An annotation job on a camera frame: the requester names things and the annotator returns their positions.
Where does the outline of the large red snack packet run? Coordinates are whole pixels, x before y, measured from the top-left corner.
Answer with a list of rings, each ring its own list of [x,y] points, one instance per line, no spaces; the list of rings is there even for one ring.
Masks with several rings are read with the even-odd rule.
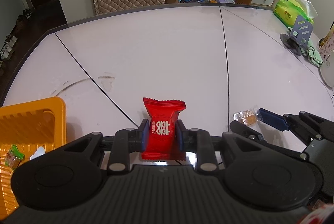
[[[180,151],[176,136],[176,121],[179,113],[186,109],[182,100],[156,100],[145,97],[145,108],[151,118],[146,148],[142,159],[152,161],[186,160]]]

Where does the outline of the silver clear snack packet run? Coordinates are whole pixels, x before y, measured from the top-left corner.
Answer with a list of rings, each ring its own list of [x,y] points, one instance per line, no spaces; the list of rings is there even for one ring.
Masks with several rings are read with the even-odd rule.
[[[29,158],[30,160],[34,160],[37,157],[43,156],[46,153],[44,147],[38,147],[38,149],[35,151],[35,153]]]

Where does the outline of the green candy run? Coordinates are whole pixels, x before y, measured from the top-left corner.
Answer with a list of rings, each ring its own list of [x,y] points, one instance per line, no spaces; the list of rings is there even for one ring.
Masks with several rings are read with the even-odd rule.
[[[24,160],[25,155],[19,151],[18,146],[13,144],[9,151],[7,152],[5,158],[5,165],[12,170],[15,170],[19,164]]]

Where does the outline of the small brown candy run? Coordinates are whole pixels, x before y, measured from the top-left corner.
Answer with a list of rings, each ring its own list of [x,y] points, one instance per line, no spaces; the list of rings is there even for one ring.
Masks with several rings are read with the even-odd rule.
[[[261,115],[259,114],[258,109],[250,108],[245,111],[234,112],[233,118],[246,126],[251,126],[261,119]]]

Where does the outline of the white mug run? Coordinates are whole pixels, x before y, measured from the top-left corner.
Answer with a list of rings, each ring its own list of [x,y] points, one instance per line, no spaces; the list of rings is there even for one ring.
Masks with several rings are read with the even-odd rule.
[[[320,67],[320,74],[325,84],[334,88],[334,59],[331,54]]]

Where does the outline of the green cloth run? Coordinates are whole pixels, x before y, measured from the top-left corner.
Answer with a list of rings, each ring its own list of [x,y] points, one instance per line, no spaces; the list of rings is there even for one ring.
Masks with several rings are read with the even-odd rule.
[[[315,48],[312,40],[310,39],[306,47],[300,46],[302,56],[307,58],[309,63],[319,68],[323,64],[323,59],[320,56],[319,51]]]

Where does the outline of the grey phone stand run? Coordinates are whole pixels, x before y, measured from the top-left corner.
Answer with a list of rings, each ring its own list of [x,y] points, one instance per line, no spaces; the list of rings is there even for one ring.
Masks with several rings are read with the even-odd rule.
[[[302,16],[297,16],[289,34],[280,34],[283,45],[296,56],[301,56],[307,51],[307,44],[313,31],[311,22]]]

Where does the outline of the pink lid patterned container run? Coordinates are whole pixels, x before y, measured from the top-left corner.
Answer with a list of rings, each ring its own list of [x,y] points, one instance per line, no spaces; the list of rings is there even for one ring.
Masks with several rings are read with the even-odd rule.
[[[323,61],[325,61],[328,56],[333,51],[334,47],[334,35],[333,30],[329,31],[328,34],[320,40],[319,42],[319,54]]]

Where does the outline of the green tissue pack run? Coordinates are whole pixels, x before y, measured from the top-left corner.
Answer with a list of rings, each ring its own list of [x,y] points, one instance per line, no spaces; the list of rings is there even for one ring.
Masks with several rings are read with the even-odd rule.
[[[308,0],[279,0],[273,10],[274,15],[286,26],[293,27],[298,16],[314,24],[318,13]]]

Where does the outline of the orange plastic basket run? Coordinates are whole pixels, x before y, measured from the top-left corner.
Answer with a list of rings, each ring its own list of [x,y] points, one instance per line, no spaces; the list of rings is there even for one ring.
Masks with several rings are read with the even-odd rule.
[[[1,219],[18,207],[10,186],[14,171],[6,165],[11,147],[24,155],[23,164],[38,148],[50,152],[66,139],[66,104],[59,97],[1,107]]]

